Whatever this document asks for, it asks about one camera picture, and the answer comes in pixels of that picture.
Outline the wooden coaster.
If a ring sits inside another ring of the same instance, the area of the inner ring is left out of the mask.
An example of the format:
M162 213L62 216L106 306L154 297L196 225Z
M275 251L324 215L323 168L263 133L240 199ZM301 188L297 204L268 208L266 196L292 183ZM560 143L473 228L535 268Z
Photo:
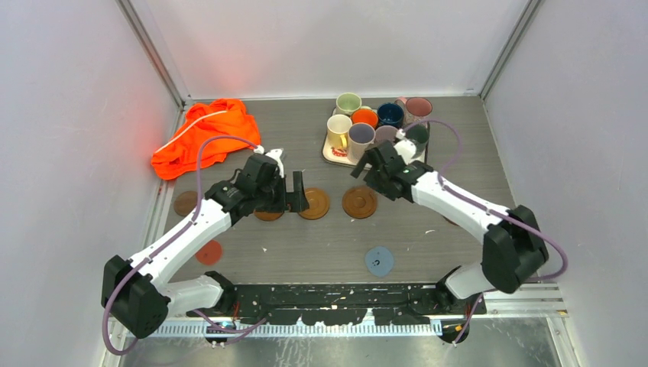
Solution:
M445 217L445 216L443 217L443 219L444 219L446 222L448 222L448 223L450 223L451 225L453 225L453 226L458 226L457 223L453 222L452 220L448 219L448 218Z
M273 222L279 219L283 214L284 214L283 212L270 213L270 212L264 212L259 210L254 211L254 216L257 217L259 220L265 222Z
M173 210L178 216L185 217L195 209L197 202L196 191L184 191L174 200Z
M366 219L372 216L377 207L377 195L367 186L352 187L342 197L343 210L354 219Z
M300 212L299 216L308 220L323 218L330 208L330 199L327 192L320 188L310 187L305 189L309 208Z

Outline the blue coaster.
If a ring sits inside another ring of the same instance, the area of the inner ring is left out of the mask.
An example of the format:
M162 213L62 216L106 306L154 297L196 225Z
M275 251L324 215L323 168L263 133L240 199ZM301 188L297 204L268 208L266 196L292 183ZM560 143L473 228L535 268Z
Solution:
M384 246L376 246L364 256L364 263L368 271L378 278L389 275L394 267L395 261L392 252Z

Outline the red coaster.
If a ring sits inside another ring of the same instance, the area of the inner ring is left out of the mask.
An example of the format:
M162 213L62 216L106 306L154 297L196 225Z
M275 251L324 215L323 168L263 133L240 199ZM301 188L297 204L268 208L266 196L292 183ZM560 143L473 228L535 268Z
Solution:
M195 254L195 259L202 265L213 266L222 258L222 253L221 244L210 240Z

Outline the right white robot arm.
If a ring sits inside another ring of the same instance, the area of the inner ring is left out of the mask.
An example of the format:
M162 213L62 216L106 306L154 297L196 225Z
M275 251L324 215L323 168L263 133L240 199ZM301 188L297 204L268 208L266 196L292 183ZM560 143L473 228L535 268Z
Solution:
M475 294L517 291L549 259L533 211L483 200L414 159L413 152L407 141L373 144L351 175L389 200L403 198L439 213L481 244L480 261L453 269L436 284L440 309L455 313Z

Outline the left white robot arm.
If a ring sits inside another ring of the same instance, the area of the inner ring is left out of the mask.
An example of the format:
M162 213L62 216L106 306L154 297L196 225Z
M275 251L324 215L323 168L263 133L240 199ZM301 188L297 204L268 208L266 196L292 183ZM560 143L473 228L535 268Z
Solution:
M147 248L124 259L108 260L102 282L102 306L134 337L155 332L169 316L211 310L217 316L235 305L234 285L216 271L190 280L172 277L207 242L254 212L301 213L309 203L303 174L292 173L287 190L283 152L254 153L230 180L213 184L196 207Z

